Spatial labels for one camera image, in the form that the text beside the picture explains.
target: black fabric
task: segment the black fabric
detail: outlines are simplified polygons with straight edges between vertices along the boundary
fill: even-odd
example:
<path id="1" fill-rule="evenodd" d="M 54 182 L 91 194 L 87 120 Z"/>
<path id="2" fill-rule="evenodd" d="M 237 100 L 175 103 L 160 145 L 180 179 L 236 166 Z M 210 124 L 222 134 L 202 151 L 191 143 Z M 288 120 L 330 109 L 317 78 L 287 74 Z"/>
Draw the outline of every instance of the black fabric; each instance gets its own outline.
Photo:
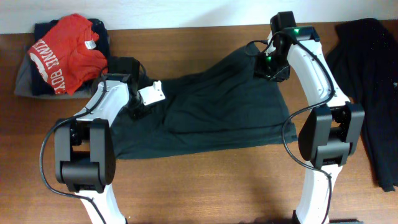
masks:
<path id="1" fill-rule="evenodd" d="M 363 105 L 364 145 L 379 186 L 398 186 L 398 44 L 375 19 L 337 25 L 326 61 L 343 92 Z"/>
<path id="2" fill-rule="evenodd" d="M 93 23 L 93 25 L 91 26 L 91 30 L 99 35 L 99 39 L 95 42 L 95 50 L 99 50 L 106 58 L 108 58 L 110 56 L 108 33 L 105 29 L 104 23 L 99 19 L 89 19 L 89 21 Z M 57 23 L 58 20 L 52 20 L 51 22 L 35 24 L 35 42 L 44 37 L 44 35 L 48 31 L 50 31 L 51 28 L 57 25 Z M 43 94 L 55 94 L 54 89 L 51 87 L 51 85 L 43 80 L 42 76 L 37 70 L 36 64 L 33 61 L 30 61 L 30 75 L 32 76 L 32 94 L 34 96 Z M 91 80 L 85 82 L 77 91 L 89 88 L 91 83 Z"/>
<path id="3" fill-rule="evenodd" d="M 251 53 L 258 52 L 255 46 Z M 280 144 L 289 115 L 277 83 L 253 77 L 254 58 L 238 49 L 209 70 L 162 80 L 166 100 L 133 121 L 121 110 L 111 127 L 118 159 L 147 159 Z M 140 86 L 153 81 L 140 77 Z M 294 124 L 287 141 L 297 140 Z"/>

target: clothing tag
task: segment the clothing tag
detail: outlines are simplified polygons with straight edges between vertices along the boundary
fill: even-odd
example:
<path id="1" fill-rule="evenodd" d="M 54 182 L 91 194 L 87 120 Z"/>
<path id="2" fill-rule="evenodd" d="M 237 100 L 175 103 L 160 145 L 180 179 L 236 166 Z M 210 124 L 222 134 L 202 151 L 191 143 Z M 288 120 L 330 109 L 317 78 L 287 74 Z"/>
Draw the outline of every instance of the clothing tag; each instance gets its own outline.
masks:
<path id="1" fill-rule="evenodd" d="M 94 40 L 85 41 L 85 44 L 88 50 L 94 49 L 97 46 Z"/>

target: red cloth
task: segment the red cloth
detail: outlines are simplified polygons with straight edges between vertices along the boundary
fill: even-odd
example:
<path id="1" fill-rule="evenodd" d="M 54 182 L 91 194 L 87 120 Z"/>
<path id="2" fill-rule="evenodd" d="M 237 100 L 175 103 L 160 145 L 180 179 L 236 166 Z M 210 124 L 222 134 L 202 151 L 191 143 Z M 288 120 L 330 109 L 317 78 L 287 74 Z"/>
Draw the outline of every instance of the red cloth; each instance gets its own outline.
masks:
<path id="1" fill-rule="evenodd" d="M 85 42 L 95 42 L 99 38 L 91 26 L 92 23 L 79 14 L 64 17 L 28 50 L 55 94 L 72 95 L 83 82 L 98 77 L 101 69 L 107 66 L 99 50 L 86 46 Z"/>

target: wooden tabletop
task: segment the wooden tabletop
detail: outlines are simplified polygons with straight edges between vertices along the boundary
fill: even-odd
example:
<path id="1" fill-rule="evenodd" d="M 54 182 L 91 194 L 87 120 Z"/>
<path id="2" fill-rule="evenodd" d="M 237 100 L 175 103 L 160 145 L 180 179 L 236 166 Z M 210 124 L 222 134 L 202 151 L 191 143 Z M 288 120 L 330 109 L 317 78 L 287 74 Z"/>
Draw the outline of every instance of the wooden tabletop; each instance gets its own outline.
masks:
<path id="1" fill-rule="evenodd" d="M 338 42 L 334 23 L 313 24 L 324 53 Z M 398 21 L 384 25 L 398 37 Z M 111 53 L 135 57 L 151 78 L 203 71 L 254 39 L 269 25 L 189 29 L 112 30 Z M 23 46 L 32 34 L 0 35 L 0 223 L 90 223 L 83 204 L 49 192 L 39 175 L 39 150 L 47 130 L 88 100 L 35 100 L 13 95 Z M 295 74 L 279 85 L 289 111 L 307 106 Z M 294 119 L 299 132 L 308 113 Z M 300 156 L 297 143 L 290 144 Z M 54 176 L 53 138 L 44 167 Z M 299 203 L 304 168 L 282 145 L 231 149 L 160 159 L 118 161 L 113 189 L 129 223 L 238 223 L 256 218 L 290 218 Z M 339 175 L 330 218 L 398 223 L 396 192 L 375 184 L 362 141 Z"/>

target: white wall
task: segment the white wall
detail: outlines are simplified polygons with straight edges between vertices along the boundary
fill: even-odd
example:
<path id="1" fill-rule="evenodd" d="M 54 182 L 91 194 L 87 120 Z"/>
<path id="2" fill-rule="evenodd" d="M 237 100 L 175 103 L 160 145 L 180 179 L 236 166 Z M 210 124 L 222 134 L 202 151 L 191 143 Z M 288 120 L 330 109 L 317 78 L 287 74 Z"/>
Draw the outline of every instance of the white wall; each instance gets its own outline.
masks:
<path id="1" fill-rule="evenodd" d="M 0 34 L 75 12 L 107 29 L 146 29 L 268 24 L 280 11 L 293 11 L 296 22 L 396 19 L 398 0 L 0 0 Z"/>

